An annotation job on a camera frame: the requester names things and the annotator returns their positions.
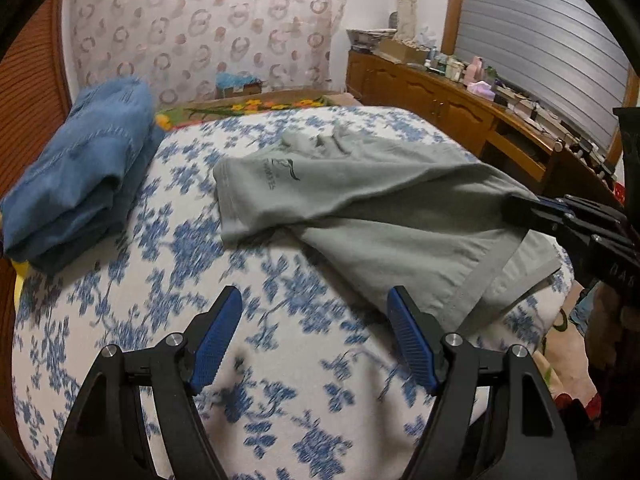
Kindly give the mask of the blue floral bedsheet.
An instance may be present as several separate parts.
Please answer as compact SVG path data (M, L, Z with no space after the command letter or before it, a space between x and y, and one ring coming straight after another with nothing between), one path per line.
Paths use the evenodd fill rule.
M195 399L226 473L241 479L396 479L433 406L398 361L386 319L294 238L225 248L214 168L283 133L354 132L415 148L451 140L393 107L320 107L201 122L160 135L126 226L58 274L27 271L12 393L24 448L49 477L99 350L184 330L224 286L242 316Z

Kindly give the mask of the grey shorts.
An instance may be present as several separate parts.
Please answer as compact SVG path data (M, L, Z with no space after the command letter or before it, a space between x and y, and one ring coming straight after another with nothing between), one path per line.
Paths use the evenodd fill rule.
M503 219L527 188L454 143L289 131L214 177L225 243L286 229L370 304L404 286L448 332L494 322L561 265L548 237Z

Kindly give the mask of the circle patterned curtain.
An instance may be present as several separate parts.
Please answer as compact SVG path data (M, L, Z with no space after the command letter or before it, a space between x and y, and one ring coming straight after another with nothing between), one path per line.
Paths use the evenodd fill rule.
M115 77L158 105L208 100L220 75L325 89L346 0L63 0L74 93Z

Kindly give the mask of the cardboard box with blue cloth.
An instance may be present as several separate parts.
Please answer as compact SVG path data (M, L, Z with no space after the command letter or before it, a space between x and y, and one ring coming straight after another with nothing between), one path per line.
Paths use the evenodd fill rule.
M216 77L216 99L252 96L262 92L262 81L252 75L219 73Z

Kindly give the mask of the grey window shutter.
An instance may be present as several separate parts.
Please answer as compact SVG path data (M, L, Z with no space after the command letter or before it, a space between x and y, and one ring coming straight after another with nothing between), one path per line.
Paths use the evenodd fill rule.
M586 0L462 0L458 58L478 56L608 148L629 62Z

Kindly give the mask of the folded blue jeans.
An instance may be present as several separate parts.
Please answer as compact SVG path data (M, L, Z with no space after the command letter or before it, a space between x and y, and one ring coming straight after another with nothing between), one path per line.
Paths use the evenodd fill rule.
M125 229L164 135L145 81L114 78L82 90L2 198L4 254L55 274Z

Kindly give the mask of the wooden dresser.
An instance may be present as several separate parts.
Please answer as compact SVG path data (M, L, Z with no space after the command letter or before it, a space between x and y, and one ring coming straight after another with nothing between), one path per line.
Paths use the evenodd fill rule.
M441 76L351 50L346 88L364 105L413 112L536 194L620 204L605 181L564 142L546 138L506 107L473 96Z

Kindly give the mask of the floral colourful blanket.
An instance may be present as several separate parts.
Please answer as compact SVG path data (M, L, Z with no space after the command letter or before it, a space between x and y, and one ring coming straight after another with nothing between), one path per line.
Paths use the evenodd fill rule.
M314 89L284 90L213 101L179 103L158 110L155 121L160 128L170 131L228 117L280 112L280 110L360 105L361 103L348 92Z

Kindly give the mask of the brown cardboard box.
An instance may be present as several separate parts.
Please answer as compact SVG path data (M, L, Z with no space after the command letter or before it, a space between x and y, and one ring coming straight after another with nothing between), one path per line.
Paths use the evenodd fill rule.
M374 54L396 64L423 65L427 59L426 51L407 46L390 38L382 39L374 50Z

